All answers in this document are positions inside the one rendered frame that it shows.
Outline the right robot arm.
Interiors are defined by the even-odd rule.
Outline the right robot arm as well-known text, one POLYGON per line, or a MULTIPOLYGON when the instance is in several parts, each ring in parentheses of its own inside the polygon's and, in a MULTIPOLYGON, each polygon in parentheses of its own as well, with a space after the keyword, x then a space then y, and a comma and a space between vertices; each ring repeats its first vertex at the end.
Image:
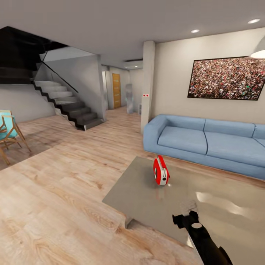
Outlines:
POLYGON ((180 206, 182 215, 173 217, 178 228, 186 228, 189 240, 202 265, 232 265, 231 259, 222 247, 217 247, 203 224, 199 223, 197 214, 192 209, 197 208, 196 203, 180 206))

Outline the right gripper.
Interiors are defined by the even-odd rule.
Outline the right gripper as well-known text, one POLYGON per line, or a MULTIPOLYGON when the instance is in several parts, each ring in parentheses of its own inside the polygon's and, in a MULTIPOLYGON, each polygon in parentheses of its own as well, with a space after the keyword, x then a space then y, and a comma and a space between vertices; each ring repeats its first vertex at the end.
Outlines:
POLYGON ((186 230, 187 230, 186 226, 187 226, 188 220, 194 220, 194 221, 199 222, 197 214, 194 211, 189 212, 189 214, 190 215, 188 215, 188 216, 183 216, 183 215, 174 216, 174 215, 172 215, 174 224, 177 224, 179 229, 186 228, 186 230))

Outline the radio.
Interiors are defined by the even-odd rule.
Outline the radio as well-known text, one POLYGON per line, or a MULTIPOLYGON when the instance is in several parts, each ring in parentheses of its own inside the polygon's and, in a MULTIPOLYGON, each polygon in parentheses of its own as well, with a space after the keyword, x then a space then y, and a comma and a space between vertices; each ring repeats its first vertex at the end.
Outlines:
POLYGON ((166 185, 168 183, 170 175, 162 156, 159 155, 158 158, 154 160, 153 171, 158 185, 166 185))

